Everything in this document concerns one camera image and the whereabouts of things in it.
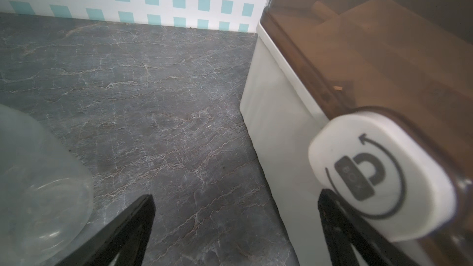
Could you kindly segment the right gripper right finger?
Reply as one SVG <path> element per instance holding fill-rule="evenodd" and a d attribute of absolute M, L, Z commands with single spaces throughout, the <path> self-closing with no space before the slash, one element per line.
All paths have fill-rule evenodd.
<path fill-rule="evenodd" d="M 415 266 L 417 263 L 386 240 L 344 199 L 323 189 L 318 200 L 321 226 L 334 266 L 358 266 L 358 252 L 369 266 Z"/>

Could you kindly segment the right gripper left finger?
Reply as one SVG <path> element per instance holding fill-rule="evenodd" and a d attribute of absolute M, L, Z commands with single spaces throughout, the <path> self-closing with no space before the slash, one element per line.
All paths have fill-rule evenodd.
<path fill-rule="evenodd" d="M 152 195 L 142 195 L 60 261 L 60 266 L 140 266 L 144 260 L 156 207 Z"/>

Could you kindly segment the peanut jar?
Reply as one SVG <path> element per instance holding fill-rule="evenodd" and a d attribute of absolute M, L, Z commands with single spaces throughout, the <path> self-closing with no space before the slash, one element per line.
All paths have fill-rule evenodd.
<path fill-rule="evenodd" d="M 93 209 L 92 174 L 41 123 L 1 106 L 1 265 L 36 266 L 66 248 Z"/>

